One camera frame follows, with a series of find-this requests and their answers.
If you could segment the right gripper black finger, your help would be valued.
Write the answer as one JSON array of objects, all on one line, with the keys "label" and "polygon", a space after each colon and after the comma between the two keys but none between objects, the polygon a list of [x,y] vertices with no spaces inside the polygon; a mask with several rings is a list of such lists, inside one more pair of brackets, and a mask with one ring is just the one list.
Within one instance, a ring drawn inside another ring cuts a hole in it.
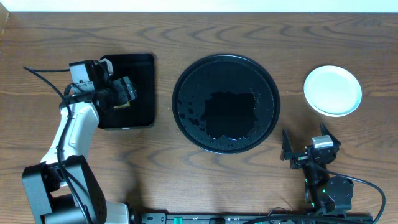
[{"label": "right gripper black finger", "polygon": [[335,138],[334,135],[332,135],[332,133],[327,129],[327,127],[323,123],[320,124],[320,131],[323,136],[328,135],[330,137],[331,141],[333,142],[334,147],[341,146],[341,143],[339,142],[339,140],[337,140],[337,138]]},{"label": "right gripper black finger", "polygon": [[280,154],[281,160],[290,160],[293,157],[292,146],[289,141],[287,131],[282,130],[282,150]]}]

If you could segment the yellow green scrub sponge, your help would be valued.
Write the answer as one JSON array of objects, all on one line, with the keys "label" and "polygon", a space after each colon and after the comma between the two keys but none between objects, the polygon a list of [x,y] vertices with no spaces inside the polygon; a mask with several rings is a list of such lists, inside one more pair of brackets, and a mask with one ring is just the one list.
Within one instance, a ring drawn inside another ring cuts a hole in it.
[{"label": "yellow green scrub sponge", "polygon": [[128,108],[128,107],[130,107],[130,102],[129,101],[127,103],[125,103],[125,104],[114,106],[113,108],[114,109],[122,109],[122,108]]}]

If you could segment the light blue plate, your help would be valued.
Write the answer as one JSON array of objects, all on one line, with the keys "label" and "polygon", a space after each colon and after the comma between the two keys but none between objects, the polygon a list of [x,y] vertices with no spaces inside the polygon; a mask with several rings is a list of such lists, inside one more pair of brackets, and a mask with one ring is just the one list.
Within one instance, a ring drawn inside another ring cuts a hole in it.
[{"label": "light blue plate", "polygon": [[357,78],[335,65],[324,65],[311,71],[304,81],[303,93],[315,111],[336,118],[354,112],[363,96]]}]

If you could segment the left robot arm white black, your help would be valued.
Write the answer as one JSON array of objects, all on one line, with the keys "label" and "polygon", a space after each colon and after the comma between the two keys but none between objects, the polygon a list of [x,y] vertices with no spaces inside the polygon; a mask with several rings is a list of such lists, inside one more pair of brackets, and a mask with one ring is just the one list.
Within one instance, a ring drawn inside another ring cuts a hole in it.
[{"label": "left robot arm white black", "polygon": [[95,129],[105,112],[136,99],[129,77],[113,78],[107,59],[69,65],[72,83],[60,91],[61,121],[41,161],[26,167],[22,183],[36,223],[131,223],[125,203],[106,200],[87,158]]}]

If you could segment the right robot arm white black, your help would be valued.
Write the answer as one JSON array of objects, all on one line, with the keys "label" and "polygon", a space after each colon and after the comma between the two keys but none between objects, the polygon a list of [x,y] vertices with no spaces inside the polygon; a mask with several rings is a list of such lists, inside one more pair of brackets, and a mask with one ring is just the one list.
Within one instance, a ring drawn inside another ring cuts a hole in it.
[{"label": "right robot arm white black", "polygon": [[326,166],[336,159],[341,143],[324,124],[321,135],[312,138],[312,144],[302,152],[294,152],[286,130],[282,132],[281,160],[290,161],[291,169],[303,170],[305,201],[312,206],[313,215],[343,216],[352,209],[353,181],[335,175],[331,177]]}]

